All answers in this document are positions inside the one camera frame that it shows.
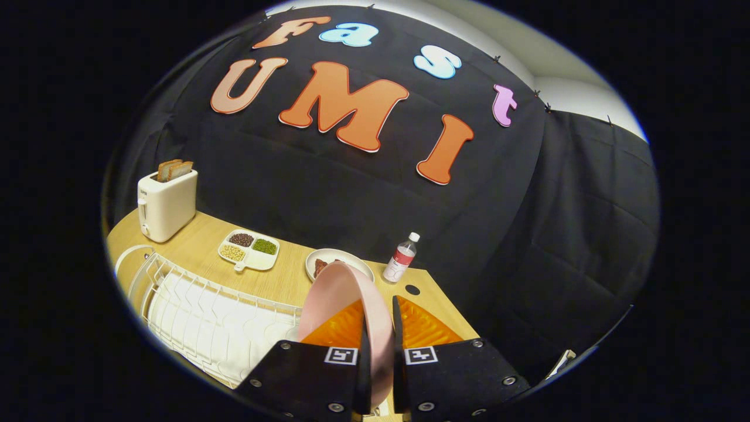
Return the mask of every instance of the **wire rack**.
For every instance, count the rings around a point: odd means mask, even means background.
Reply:
[[[166,347],[222,384],[237,387],[273,344],[297,340],[302,308],[204,279],[151,250],[128,289],[130,303]]]

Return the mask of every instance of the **white toaster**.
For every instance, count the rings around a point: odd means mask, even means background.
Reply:
[[[169,182],[157,182],[154,172],[138,181],[138,219],[141,233],[155,242],[166,242],[195,216],[198,172]]]

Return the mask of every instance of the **pink plate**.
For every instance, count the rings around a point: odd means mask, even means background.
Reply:
[[[391,314],[375,284],[362,271],[343,262],[331,262],[315,279],[304,300],[298,337],[303,339],[340,310],[362,299],[370,338],[373,408],[393,388],[395,335]]]

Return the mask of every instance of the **letter m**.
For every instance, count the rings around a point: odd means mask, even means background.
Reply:
[[[326,133],[344,117],[354,113],[347,125],[336,131],[343,143],[367,152],[380,149],[380,130],[397,102],[409,97],[409,92],[390,80],[376,80],[349,92],[349,68],[333,62],[313,65],[310,82],[297,97],[292,108],[282,111],[279,120],[297,128],[313,123],[310,112],[318,103],[318,130]]]

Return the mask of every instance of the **water bottle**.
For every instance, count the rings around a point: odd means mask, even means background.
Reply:
[[[416,243],[419,241],[419,235],[411,233],[406,242],[401,243],[393,254],[393,258],[388,262],[382,277],[387,282],[396,283],[407,271],[409,264],[412,263],[414,256],[417,255]]]

